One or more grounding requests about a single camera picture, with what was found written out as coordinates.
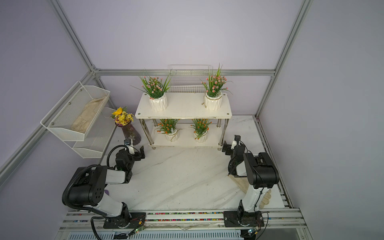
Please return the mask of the orange flower pot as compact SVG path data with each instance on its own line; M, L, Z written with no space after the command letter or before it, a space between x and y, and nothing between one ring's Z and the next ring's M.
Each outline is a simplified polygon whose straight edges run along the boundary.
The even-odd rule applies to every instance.
M191 127L194 129L194 139L197 143L204 143L208 138L210 119L193 119Z
M179 129L177 128L178 121L179 119L160 119L156 131L159 134L165 135L167 141L175 142L179 138Z

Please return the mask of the pink flower pot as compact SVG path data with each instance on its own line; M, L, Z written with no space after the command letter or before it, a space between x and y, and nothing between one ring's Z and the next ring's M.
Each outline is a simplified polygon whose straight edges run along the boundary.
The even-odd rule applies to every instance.
M221 108L223 100L223 91L229 91L227 83L231 83L227 78L222 75L222 65L218 66L217 71L214 73L213 69L209 69L208 77L202 82L205 88L204 105L210 111L216 111Z
M168 107L168 99L166 92L171 87L172 76L171 73L167 77L150 77L150 76L139 76L142 86L141 88L136 88L146 95L148 95L149 103L154 111L163 111Z

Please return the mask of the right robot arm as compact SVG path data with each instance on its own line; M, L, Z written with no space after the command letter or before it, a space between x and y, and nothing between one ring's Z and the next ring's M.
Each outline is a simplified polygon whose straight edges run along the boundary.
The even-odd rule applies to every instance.
M239 135L231 145L224 143L222 152L231 157L229 176L246 178L249 183L237 210L224 212L225 227L250 227L253 234L265 226L261 209L270 202L272 188L280 181L279 172L268 153L254 155Z

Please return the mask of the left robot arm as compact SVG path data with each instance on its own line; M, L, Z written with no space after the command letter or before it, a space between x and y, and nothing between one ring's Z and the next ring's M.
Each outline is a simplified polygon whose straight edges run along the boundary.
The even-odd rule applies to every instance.
M128 205L114 200L106 193L107 185L127 184L132 178L134 163L145 158L144 147L136 149L128 145L118 145L116 165L107 164L79 167L62 195L65 206L75 210L89 211L105 219L104 229L137 229L144 225L146 213L131 213Z

